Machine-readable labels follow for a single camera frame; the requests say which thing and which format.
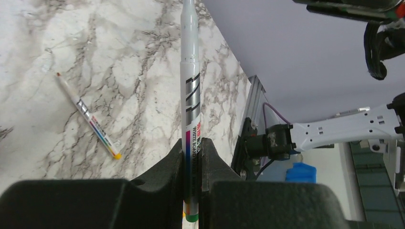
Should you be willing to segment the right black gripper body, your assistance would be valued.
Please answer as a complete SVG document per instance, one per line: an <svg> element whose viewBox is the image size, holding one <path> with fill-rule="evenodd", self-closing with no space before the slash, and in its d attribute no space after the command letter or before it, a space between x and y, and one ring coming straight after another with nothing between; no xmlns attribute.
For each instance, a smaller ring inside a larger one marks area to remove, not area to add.
<svg viewBox="0 0 405 229"><path fill-rule="evenodd" d="M403 0L298 0L307 11L365 22L365 62L371 77L387 76L385 60L405 53L405 2Z"/></svg>

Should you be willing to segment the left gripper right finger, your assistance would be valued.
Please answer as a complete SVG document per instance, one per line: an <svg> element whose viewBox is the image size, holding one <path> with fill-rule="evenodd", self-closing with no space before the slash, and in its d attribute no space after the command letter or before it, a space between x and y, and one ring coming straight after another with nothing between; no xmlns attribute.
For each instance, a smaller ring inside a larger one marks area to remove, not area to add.
<svg viewBox="0 0 405 229"><path fill-rule="evenodd" d="M348 229L340 203L324 185L244 181L201 141L201 229Z"/></svg>

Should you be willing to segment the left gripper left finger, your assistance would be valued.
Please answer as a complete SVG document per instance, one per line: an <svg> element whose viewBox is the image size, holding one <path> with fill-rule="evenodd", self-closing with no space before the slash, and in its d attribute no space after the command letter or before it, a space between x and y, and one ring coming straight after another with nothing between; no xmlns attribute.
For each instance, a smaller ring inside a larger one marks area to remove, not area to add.
<svg viewBox="0 0 405 229"><path fill-rule="evenodd" d="M3 229L180 229L181 141L133 180L25 180L0 197Z"/></svg>

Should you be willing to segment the white marker orange end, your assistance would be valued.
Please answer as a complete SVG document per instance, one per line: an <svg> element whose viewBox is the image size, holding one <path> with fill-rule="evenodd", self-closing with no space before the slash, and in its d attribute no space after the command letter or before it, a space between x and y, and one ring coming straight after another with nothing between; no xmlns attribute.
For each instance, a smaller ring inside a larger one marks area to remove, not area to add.
<svg viewBox="0 0 405 229"><path fill-rule="evenodd" d="M87 121L90 128L94 134L98 137L99 141L106 148L106 150L111 154L114 159L120 159L122 154L116 149L116 146L106 134L101 124L98 121L98 118L92 114L84 103L83 99L77 94L75 89L69 85L69 83L63 78L61 73L56 73L56 79L59 81L60 85L70 97L72 103L75 105L79 113Z"/></svg>

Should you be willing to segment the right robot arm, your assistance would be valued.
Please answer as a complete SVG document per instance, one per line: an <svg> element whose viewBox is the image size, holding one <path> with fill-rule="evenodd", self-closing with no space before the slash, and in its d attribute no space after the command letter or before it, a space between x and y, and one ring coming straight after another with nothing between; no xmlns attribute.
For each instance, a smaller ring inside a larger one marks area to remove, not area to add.
<svg viewBox="0 0 405 229"><path fill-rule="evenodd" d="M405 52L405 3L402 0L305 0L309 12L365 22L363 36L367 69L372 78L384 80L384 60ZM234 159L268 157L289 159L292 151L302 152L339 142L368 139L404 139L405 96L390 104L359 113L346 113L314 123L277 124L259 135L251 120L244 122Z"/></svg>

